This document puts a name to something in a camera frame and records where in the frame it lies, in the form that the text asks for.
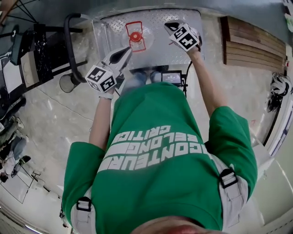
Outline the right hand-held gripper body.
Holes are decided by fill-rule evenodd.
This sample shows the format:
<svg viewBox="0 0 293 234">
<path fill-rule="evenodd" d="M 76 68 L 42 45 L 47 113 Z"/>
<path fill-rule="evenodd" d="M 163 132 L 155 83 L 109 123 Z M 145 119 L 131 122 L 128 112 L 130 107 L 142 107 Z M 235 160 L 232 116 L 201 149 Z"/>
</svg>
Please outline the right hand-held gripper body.
<svg viewBox="0 0 293 234">
<path fill-rule="evenodd" d="M 169 39 L 185 52 L 193 49 L 201 51 L 202 38 L 200 33 L 182 20 L 172 20 L 164 24 Z"/>
</svg>

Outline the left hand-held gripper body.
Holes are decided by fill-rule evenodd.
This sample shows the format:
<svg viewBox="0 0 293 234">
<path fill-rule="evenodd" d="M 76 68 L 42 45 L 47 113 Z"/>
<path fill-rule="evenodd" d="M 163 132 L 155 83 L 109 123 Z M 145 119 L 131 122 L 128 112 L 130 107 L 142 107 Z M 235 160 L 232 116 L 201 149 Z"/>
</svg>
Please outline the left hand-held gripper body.
<svg viewBox="0 0 293 234">
<path fill-rule="evenodd" d="M 97 65 L 93 65 L 85 79 L 89 86 L 100 93 L 107 93 L 117 85 L 117 77 L 122 74 L 132 56 L 131 47 L 118 48 L 106 55 Z"/>
</svg>

